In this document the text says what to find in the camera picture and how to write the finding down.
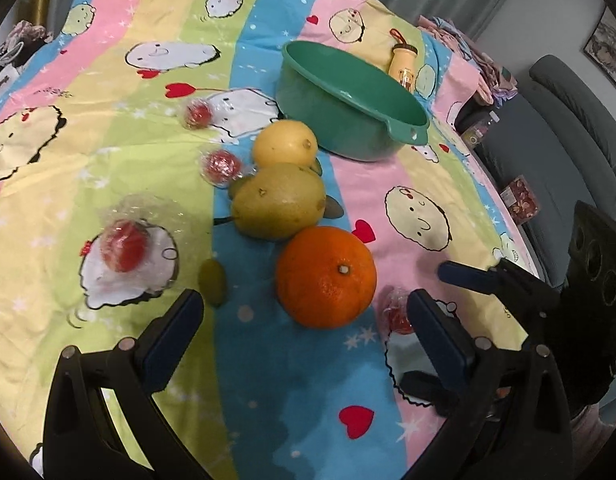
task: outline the orange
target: orange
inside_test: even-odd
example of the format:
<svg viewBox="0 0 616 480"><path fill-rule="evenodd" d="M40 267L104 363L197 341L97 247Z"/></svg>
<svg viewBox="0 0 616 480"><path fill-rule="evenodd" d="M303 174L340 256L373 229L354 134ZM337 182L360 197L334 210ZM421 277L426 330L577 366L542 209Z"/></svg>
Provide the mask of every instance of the orange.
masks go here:
<svg viewBox="0 0 616 480"><path fill-rule="evenodd" d="M377 270L359 238L337 227L300 231L277 261L277 297L308 328L339 328L373 300Z"/></svg>

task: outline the pile of clothes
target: pile of clothes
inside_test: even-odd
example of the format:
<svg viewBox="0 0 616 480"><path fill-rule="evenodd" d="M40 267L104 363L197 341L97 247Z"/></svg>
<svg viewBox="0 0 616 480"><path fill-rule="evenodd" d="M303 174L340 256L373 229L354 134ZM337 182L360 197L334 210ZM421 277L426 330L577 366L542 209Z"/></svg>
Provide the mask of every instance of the pile of clothes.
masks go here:
<svg viewBox="0 0 616 480"><path fill-rule="evenodd" d="M443 18L419 16L417 26L430 34L456 54L461 54L470 64L481 72L479 88L474 98L483 106L501 108L503 103L518 93L516 79L504 66L492 60L476 44L456 28L452 22Z"/></svg>
<svg viewBox="0 0 616 480"><path fill-rule="evenodd" d="M0 46L0 97L24 71L33 54L53 41L53 35L41 25L19 22Z"/></svg>

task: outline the framed picture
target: framed picture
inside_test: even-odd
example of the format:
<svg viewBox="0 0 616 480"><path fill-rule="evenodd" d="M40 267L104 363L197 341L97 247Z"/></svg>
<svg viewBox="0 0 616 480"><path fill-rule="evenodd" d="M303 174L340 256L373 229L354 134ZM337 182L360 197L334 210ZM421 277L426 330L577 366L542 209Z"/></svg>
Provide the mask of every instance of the framed picture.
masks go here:
<svg viewBox="0 0 616 480"><path fill-rule="evenodd" d="M607 7L584 52L616 85L616 19Z"/></svg>

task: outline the hole in basin handle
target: hole in basin handle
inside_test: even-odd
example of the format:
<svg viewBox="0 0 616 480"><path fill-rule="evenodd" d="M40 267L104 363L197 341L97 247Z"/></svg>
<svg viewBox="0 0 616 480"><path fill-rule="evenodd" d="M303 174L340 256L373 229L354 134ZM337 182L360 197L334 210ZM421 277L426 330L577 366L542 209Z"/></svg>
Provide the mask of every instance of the hole in basin handle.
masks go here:
<svg viewBox="0 0 616 480"><path fill-rule="evenodd" d="M388 127L388 134L396 142L414 144L416 146L425 146L427 144L427 128L430 125L430 119L428 118L426 118L425 124L421 126L402 123L396 119L388 119L386 125Z"/></svg>

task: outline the clear plastic bottle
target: clear plastic bottle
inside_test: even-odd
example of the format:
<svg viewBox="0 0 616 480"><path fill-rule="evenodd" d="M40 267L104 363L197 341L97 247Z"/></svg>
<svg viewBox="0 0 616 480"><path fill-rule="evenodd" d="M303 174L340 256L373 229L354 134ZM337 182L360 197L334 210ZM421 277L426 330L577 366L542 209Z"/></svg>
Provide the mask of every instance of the clear plastic bottle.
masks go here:
<svg viewBox="0 0 616 480"><path fill-rule="evenodd" d="M494 111L490 112L488 117L483 118L480 121L477 121L475 124L472 124L465 132L461 134L461 139L465 142L466 146L472 150L478 143L481 142L483 137L488 133L488 128L493 124L499 122L499 116L494 113Z"/></svg>

